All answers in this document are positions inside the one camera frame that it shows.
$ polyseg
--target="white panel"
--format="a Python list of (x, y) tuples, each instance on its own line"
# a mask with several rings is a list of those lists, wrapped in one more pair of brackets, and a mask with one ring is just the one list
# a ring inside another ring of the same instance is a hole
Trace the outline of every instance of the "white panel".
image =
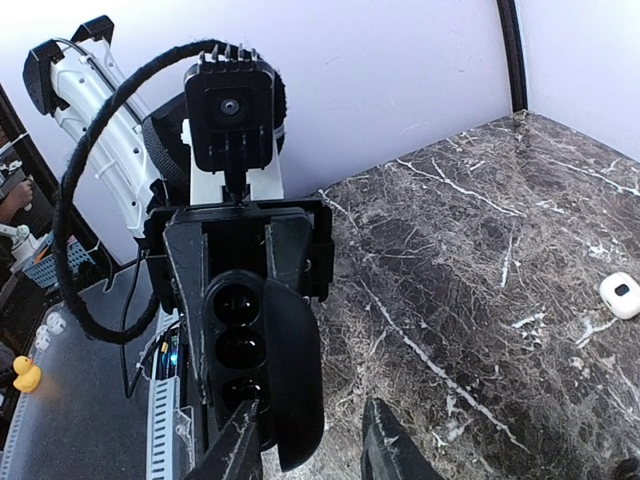
[(520, 0), (531, 110), (640, 160), (640, 2)]
[[(167, 48), (216, 37), (257, 48), (287, 85), (287, 140), (281, 157), (288, 196), (326, 187), (395, 156), (510, 110), (495, 0), (58, 0), (15, 2), (0, 19), (0, 81), (56, 174), (72, 148), (27, 98), (21, 71), (30, 47), (68, 37), (107, 14), (123, 69)], [(150, 106), (178, 93), (189, 62), (142, 90)], [(125, 260), (134, 247), (96, 182), (84, 179), (78, 205), (106, 245)]]

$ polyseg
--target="marble surface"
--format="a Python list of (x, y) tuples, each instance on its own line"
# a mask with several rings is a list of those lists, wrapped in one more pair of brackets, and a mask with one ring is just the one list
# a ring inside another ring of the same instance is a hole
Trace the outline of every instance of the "marble surface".
[(271, 477), (360, 478), (376, 395), (447, 479), (611, 478), (640, 453), (640, 324), (597, 287), (640, 277), (639, 169), (521, 112), (321, 192), (326, 432)]

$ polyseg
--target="yellow rubber duck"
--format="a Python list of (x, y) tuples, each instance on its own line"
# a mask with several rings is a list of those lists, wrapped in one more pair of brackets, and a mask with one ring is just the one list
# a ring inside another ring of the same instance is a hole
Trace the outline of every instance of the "yellow rubber duck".
[(13, 381), (13, 386), (24, 393), (33, 392), (42, 379), (42, 369), (33, 364), (30, 358), (20, 356), (13, 361), (13, 369), (18, 378)]

